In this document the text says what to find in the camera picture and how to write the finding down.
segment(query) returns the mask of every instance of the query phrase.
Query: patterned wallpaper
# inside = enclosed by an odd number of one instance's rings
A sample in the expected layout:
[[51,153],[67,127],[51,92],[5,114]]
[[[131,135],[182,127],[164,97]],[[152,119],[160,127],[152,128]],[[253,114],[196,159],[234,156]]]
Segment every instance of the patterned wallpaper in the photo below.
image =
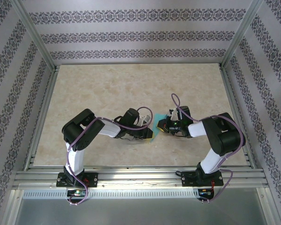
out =
[[251,0],[24,0],[56,64],[220,62]]
[[281,0],[262,3],[226,71],[281,217]]
[[0,221],[14,172],[23,168],[50,74],[10,3],[0,0]]

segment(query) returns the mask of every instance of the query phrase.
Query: metal extrusion bar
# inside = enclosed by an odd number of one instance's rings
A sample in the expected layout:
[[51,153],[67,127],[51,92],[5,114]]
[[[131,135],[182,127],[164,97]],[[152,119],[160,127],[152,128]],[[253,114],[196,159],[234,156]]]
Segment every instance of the metal extrusion bar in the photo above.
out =
[[[244,130],[244,126],[243,126],[243,123],[242,123],[239,111],[237,109],[236,100],[233,97],[232,88],[231,88],[231,86],[230,86],[230,84],[228,82],[226,71],[225,71],[225,69],[220,69],[220,71],[221,71],[224,87],[225,87],[225,90],[226,90],[226,93],[227,93],[228,101],[230,103],[230,107],[231,107],[231,110],[232,110],[232,114],[233,114],[234,120],[238,124],[238,126],[242,130]],[[244,150],[244,152],[247,153],[247,156],[249,158],[251,167],[253,169],[256,169],[257,166],[255,164],[255,160],[254,160],[254,157],[253,157],[253,154],[252,154],[252,151],[250,149],[250,146],[249,146],[248,142],[246,142],[245,146],[243,146],[243,150]]]
[[257,193],[267,224],[281,225],[281,218],[276,208],[270,188],[257,188]]
[[21,205],[23,190],[12,190],[3,215],[2,225],[14,225]]
[[58,72],[60,69],[60,65],[56,66],[55,72]]
[[[113,169],[95,170],[98,175],[98,186],[100,189],[182,189],[181,179],[175,175],[177,168],[157,171],[127,169],[126,172],[119,172]],[[28,172],[17,172],[13,189],[66,189],[65,187],[56,187],[56,179],[59,172],[39,172],[30,170]],[[239,169],[233,170],[233,179],[229,188],[266,188],[268,183],[262,169]],[[229,172],[222,173],[224,183],[230,177]]]
[[263,2],[263,0],[253,0],[251,5],[249,6],[246,14],[244,15],[244,18],[242,20],[242,22],[240,23],[228,49],[225,52],[225,55],[223,57],[223,60],[221,62],[222,68],[226,68],[228,62],[230,61],[230,59],[233,56],[233,53],[235,52],[239,42],[241,41],[241,39],[243,38],[245,32],[247,31],[250,23],[253,20],[253,17],[255,16],[255,14],[257,13],[261,3]]
[[[221,166],[222,169],[232,170],[234,172],[251,172],[250,166]],[[86,172],[96,173],[173,173],[175,171],[195,171],[195,166],[85,166]],[[263,172],[263,169],[255,169],[255,172]],[[17,174],[28,173],[60,173],[63,172],[63,166],[35,166],[28,171],[18,171]]]
[[55,63],[50,55],[49,51],[46,48],[44,41],[42,40],[40,34],[38,33],[29,13],[26,11],[23,3],[21,0],[10,0],[10,3],[14,7],[15,11],[19,15],[21,21],[25,25],[26,29],[28,30],[32,40],[36,44],[38,50],[41,52],[43,58],[45,59],[48,67],[51,71],[55,70]]
[[54,90],[54,86],[55,86],[55,82],[57,79],[57,75],[58,72],[52,72],[51,77],[50,77],[50,81],[49,81],[49,88],[45,94],[45,99],[44,99],[44,103],[42,105],[42,109],[39,115],[39,119],[37,121],[37,127],[36,127],[36,133],[33,136],[32,142],[31,142],[31,146],[27,155],[27,160],[25,162],[25,167],[24,170],[28,170],[31,160],[32,160],[32,155],[34,155],[37,151],[37,146],[41,137],[41,133],[44,127],[44,122],[46,119],[46,115],[48,112],[48,108],[50,105],[50,100],[53,94],[53,90]]

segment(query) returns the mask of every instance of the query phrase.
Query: beige floor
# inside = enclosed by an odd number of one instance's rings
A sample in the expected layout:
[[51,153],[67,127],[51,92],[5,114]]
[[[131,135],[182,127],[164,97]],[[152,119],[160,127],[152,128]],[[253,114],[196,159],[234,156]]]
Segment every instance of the beige floor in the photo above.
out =
[[[217,64],[139,64],[61,66],[34,165],[64,165],[61,128],[83,109],[113,119],[130,107],[150,107],[166,114],[175,92],[194,118],[231,109]],[[206,137],[178,138],[160,132],[155,140],[127,141],[98,135],[86,150],[84,164],[196,165],[208,153]],[[240,151],[226,165],[246,165]]]

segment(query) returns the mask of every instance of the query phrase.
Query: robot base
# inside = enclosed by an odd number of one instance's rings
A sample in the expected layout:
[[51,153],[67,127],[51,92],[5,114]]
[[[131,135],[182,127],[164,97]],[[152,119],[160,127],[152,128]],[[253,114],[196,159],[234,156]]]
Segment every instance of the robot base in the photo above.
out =
[[211,186],[212,181],[214,182],[214,186],[224,185],[222,173],[220,171],[214,172],[212,177],[208,177],[204,180],[199,180],[195,171],[186,171],[180,174],[177,174],[177,172],[176,175],[181,177],[183,187],[208,187]]
[[[88,187],[96,188],[98,184],[98,173],[84,172],[83,177],[80,179]],[[83,186],[77,180],[75,180],[73,183],[64,172],[60,172],[57,176],[56,187],[82,188]]]

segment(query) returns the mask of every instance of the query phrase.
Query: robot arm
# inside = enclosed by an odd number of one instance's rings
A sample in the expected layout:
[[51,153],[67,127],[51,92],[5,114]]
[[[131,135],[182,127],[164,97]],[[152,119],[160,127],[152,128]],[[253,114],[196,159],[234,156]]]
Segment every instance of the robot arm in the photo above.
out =
[[[180,107],[190,116],[187,106]],[[228,113],[222,113],[220,116],[233,121]],[[197,165],[196,185],[204,186],[215,177],[219,176],[219,167],[225,161],[227,155],[236,151],[240,145],[241,138],[238,130],[228,121],[221,118],[205,118],[200,122],[194,123],[186,117],[180,110],[170,110],[170,115],[160,120],[157,124],[163,132],[176,135],[181,132],[181,136],[194,138],[207,135],[211,149],[207,156]]]
[[[62,128],[67,149],[70,147],[70,144],[73,143],[76,138],[84,131],[83,127],[86,127],[95,119],[96,117],[94,113],[89,109],[85,109]],[[83,180],[85,175],[83,168],[84,151],[97,135],[107,135],[112,138],[121,138],[128,134],[137,139],[152,138],[153,132],[148,127],[139,130],[129,130],[119,126],[123,125],[129,128],[141,128],[142,126],[146,125],[149,120],[150,117],[148,115],[140,118],[138,111],[130,108],[124,116],[119,116],[115,119],[117,123],[100,119],[94,121],[94,123],[89,127],[79,141],[70,149],[70,152],[68,153],[69,163],[64,166],[64,181],[74,187],[81,186],[81,184],[73,177],[72,172],[80,180]]]

